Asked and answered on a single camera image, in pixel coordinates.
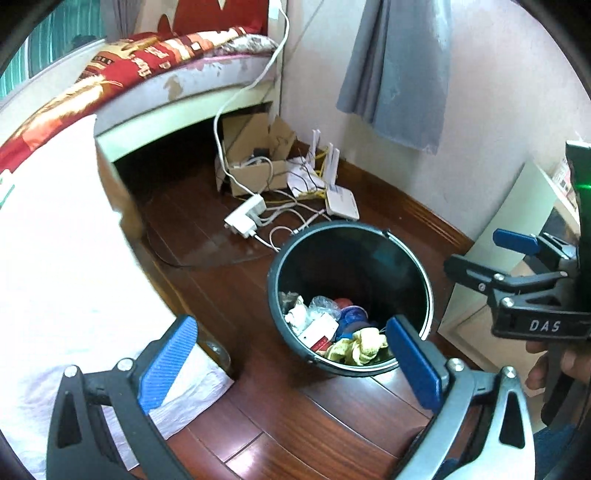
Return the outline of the right hand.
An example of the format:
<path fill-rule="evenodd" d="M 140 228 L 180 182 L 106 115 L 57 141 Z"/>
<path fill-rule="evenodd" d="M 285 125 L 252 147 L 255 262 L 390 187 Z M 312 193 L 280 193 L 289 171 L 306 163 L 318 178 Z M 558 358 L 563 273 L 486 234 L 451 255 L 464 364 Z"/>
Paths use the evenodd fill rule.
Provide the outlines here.
<path fill-rule="evenodd" d="M 528 353 L 542 353 L 525 381 L 526 386 L 531 390 L 545 388 L 550 366 L 558 364 L 557 360 L 551 362 L 548 350 L 549 345 L 545 342 L 528 341 L 526 343 Z M 562 373 L 585 384 L 590 383 L 590 364 L 589 343 L 578 343 L 566 347 L 559 360 Z"/>

